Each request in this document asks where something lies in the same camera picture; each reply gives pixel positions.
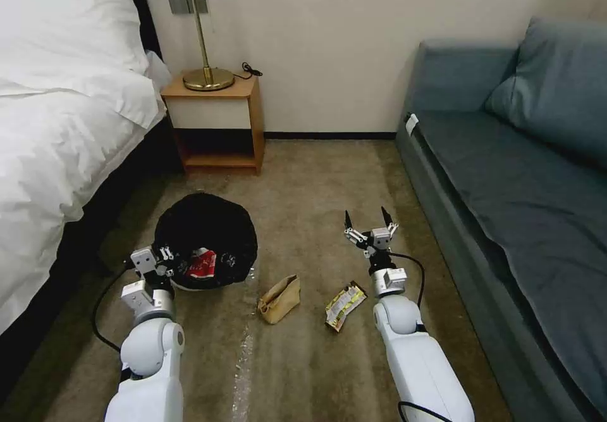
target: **brass lamp base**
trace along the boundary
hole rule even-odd
[[[234,74],[219,68],[203,68],[183,76],[183,84],[189,90],[215,91],[228,88],[234,83]]]

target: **power cord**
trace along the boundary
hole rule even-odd
[[[403,422],[407,422],[407,419],[405,418],[405,411],[403,410],[403,406],[408,406],[408,407],[412,407],[418,411],[422,411],[423,413],[426,414],[430,414],[431,416],[443,421],[443,422],[451,422],[449,419],[447,419],[444,416],[441,416],[438,413],[435,413],[434,411],[432,411],[431,409],[428,408],[424,408],[423,406],[419,406],[415,403],[411,403],[411,402],[398,402],[398,414],[400,415],[400,418],[402,419]]]
[[[255,70],[255,69],[251,68],[251,65],[250,65],[250,64],[248,64],[246,61],[244,61],[244,62],[242,63],[242,70],[243,70],[244,72],[248,72],[248,77],[242,77],[242,76],[240,76],[240,75],[238,75],[238,74],[234,74],[234,75],[235,75],[236,77],[240,77],[241,79],[244,79],[244,80],[248,80],[248,79],[250,79],[250,78],[251,78],[251,77],[253,77],[253,76],[257,76],[257,77],[261,77],[261,76],[263,76],[263,73],[262,73],[261,71],[257,71],[257,70]]]
[[[413,256],[409,256],[408,254],[393,253],[391,251],[389,251],[388,254],[390,256],[396,256],[397,258],[408,259],[409,261],[417,264],[417,266],[419,267],[420,273],[422,275],[422,282],[419,285],[419,295],[417,296],[417,307],[421,308],[422,307],[422,297],[424,296],[424,286],[426,285],[426,269],[424,268],[424,266],[422,265],[422,263],[420,261],[415,259]]]
[[[101,333],[99,332],[99,329],[97,327],[97,311],[99,310],[99,306],[101,305],[101,302],[103,301],[103,298],[105,297],[105,295],[107,294],[107,292],[109,291],[109,289],[130,268],[132,268],[132,267],[129,266],[125,262],[125,267],[114,278],[112,278],[112,280],[108,283],[108,285],[106,286],[106,288],[103,290],[103,292],[101,293],[101,295],[97,299],[97,302],[95,303],[95,307],[93,308],[93,313],[90,315],[90,324],[91,324],[91,326],[93,328],[93,333],[95,334],[95,336],[99,340],[101,340],[102,342],[104,342],[106,345],[110,346],[110,348],[114,349],[118,354],[120,354],[120,348],[118,347],[118,345],[116,345],[115,343],[112,343],[110,340],[108,340],[106,337],[104,337],[103,335],[101,335]]]

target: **black trash bag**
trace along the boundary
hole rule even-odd
[[[156,225],[154,251],[173,253],[171,279],[188,290],[214,289],[244,281],[257,259],[257,236],[248,212],[238,204],[208,193],[190,194],[166,210]],[[216,254],[210,278],[186,274],[200,248]]]

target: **nightstand shelf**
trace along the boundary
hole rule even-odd
[[[179,76],[162,96],[186,172],[261,172],[264,122],[256,77],[236,78],[224,90],[198,92],[186,89]]]

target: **wall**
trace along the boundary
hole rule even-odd
[[[192,16],[150,0],[166,62],[201,65]],[[213,65],[247,60],[266,130],[394,131],[420,40],[519,40],[531,15],[607,18],[607,0],[209,0]]]

